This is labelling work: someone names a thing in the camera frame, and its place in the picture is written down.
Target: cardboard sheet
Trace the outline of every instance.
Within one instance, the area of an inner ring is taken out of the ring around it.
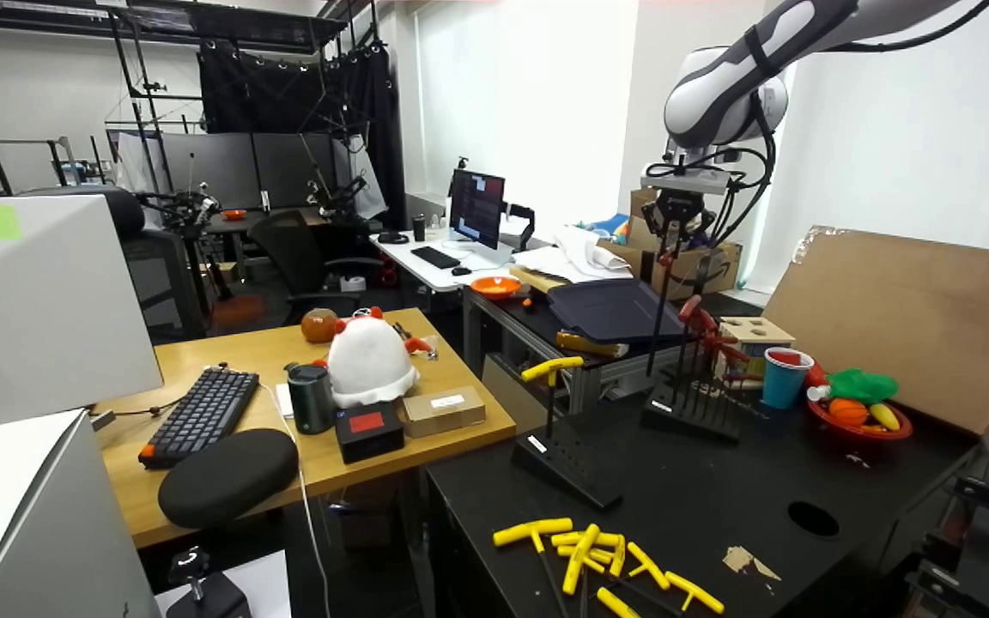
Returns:
[[[903,407],[989,432],[989,251],[813,229],[767,315],[832,372],[886,372]]]

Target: black stool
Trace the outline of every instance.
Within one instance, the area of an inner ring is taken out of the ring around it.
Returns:
[[[293,486],[300,454],[288,432],[251,430],[228,436],[169,471],[159,508],[186,529],[221,529]],[[192,547],[174,557],[174,573],[192,586],[169,618],[251,618],[247,597],[210,557]]]

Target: red bowl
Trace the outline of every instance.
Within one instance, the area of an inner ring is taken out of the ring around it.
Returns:
[[[832,430],[835,436],[847,441],[847,444],[903,444],[903,441],[914,436],[914,427],[909,427],[909,420],[906,420],[898,408],[892,408],[897,420],[898,420],[898,430],[897,430],[897,432],[879,432],[879,430],[866,430],[866,427],[840,427],[840,424],[826,411],[825,401],[807,401],[807,411],[811,411],[825,430]]]

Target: orange bowl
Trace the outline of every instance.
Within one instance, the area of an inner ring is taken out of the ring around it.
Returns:
[[[517,280],[478,280],[469,288],[484,298],[517,298],[521,283]]]
[[[898,408],[892,408],[897,420],[898,420],[898,430],[897,430],[897,432],[879,432],[879,430],[873,430],[873,427],[843,427],[843,424],[837,424],[837,420],[832,416],[832,408],[826,408],[825,401],[807,401],[807,411],[811,411],[825,430],[832,430],[832,432],[840,436],[840,441],[851,441],[851,444],[903,444],[903,441],[914,436],[914,427],[909,427],[909,420],[906,420]]]

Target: white hard hat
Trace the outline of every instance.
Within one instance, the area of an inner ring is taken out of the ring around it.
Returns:
[[[326,372],[328,396],[343,408],[395,401],[420,380],[403,338],[374,315],[346,320],[346,331],[328,345]]]

